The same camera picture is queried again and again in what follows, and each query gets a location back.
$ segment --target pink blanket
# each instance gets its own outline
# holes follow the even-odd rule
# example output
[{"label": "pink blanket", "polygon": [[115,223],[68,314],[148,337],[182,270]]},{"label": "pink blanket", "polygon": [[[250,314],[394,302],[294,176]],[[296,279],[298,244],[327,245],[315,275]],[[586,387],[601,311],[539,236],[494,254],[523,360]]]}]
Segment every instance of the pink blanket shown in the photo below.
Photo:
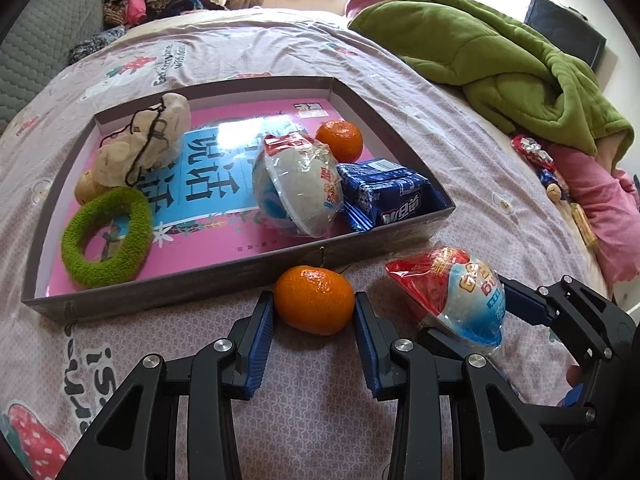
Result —
[{"label": "pink blanket", "polygon": [[640,199],[631,177],[623,170],[612,176],[592,156],[567,146],[546,150],[598,237],[596,256],[606,282],[634,279],[640,274]]}]

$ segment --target orange fruit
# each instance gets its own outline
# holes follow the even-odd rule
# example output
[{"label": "orange fruit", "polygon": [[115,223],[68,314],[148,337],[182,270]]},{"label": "orange fruit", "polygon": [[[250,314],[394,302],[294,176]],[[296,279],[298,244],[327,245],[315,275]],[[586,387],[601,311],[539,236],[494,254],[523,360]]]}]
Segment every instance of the orange fruit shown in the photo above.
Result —
[{"label": "orange fruit", "polygon": [[351,284],[337,272],[297,266],[278,278],[273,301],[288,325],[312,334],[331,335],[350,322],[355,295]]},{"label": "orange fruit", "polygon": [[362,134],[347,121],[328,121],[316,132],[316,139],[324,142],[338,162],[355,162],[362,155]]}]

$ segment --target red and blue egg package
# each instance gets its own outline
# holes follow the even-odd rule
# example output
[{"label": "red and blue egg package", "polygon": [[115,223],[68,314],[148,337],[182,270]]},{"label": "red and blue egg package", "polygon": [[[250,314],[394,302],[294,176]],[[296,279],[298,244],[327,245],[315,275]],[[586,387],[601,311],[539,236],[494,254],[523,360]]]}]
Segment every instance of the red and blue egg package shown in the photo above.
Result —
[{"label": "red and blue egg package", "polygon": [[502,342],[504,288],[489,265],[456,247],[395,260],[386,272],[409,294],[419,327],[444,329],[484,351]]}]

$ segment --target green blanket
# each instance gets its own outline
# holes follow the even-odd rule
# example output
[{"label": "green blanket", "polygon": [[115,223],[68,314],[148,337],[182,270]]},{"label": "green blanket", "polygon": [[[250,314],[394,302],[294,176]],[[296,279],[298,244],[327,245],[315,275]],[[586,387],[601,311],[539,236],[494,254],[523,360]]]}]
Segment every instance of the green blanket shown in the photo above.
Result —
[{"label": "green blanket", "polygon": [[595,139],[631,124],[607,101],[591,68],[527,25],[473,0],[387,0],[349,28],[435,83],[462,86],[469,103],[504,133],[516,125],[596,155]]}]

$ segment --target barcode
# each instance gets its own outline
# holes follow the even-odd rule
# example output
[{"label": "barcode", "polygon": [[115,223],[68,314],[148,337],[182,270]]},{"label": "barcode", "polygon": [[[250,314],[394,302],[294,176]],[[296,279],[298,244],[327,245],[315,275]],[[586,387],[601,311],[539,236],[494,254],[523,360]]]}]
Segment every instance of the barcode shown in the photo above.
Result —
[{"label": "barcode", "polygon": [[389,160],[385,160],[384,158],[381,158],[380,160],[374,160],[373,162],[367,164],[367,166],[379,171],[391,171],[402,168],[402,166],[400,166],[399,164],[396,164],[395,162],[391,162]]}]

